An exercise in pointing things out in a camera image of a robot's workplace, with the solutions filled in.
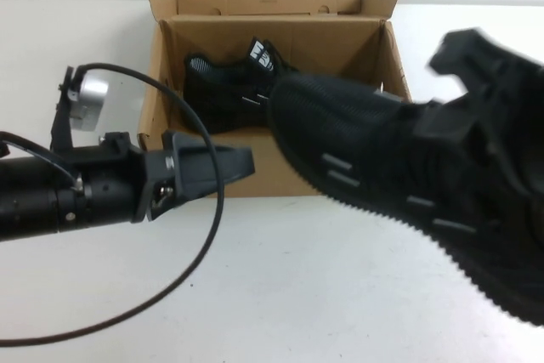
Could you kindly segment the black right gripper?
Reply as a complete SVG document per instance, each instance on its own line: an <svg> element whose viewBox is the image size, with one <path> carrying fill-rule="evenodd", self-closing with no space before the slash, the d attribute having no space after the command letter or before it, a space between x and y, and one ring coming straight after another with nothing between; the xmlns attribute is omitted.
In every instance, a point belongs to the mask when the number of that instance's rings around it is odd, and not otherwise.
<svg viewBox="0 0 544 363"><path fill-rule="evenodd" d="M478 29L447 32L428 62L454 76L467 99L419 106L417 142L473 157L481 175L463 204L470 219L500 223L527 210L543 217L543 67L488 40Z"/></svg>

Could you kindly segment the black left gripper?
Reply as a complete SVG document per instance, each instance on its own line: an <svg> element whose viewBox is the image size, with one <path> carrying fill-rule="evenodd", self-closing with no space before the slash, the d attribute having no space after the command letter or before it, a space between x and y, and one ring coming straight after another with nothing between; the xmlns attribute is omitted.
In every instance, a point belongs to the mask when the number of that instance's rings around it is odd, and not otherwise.
<svg viewBox="0 0 544 363"><path fill-rule="evenodd" d="M106 133L99 147L111 154L103 165L99 214L113 224L153 221L186 202L219 192L210 149L202 139L173 130L161 150L142 150L127 133ZM248 147L213 146L224 184L255 173Z"/></svg>

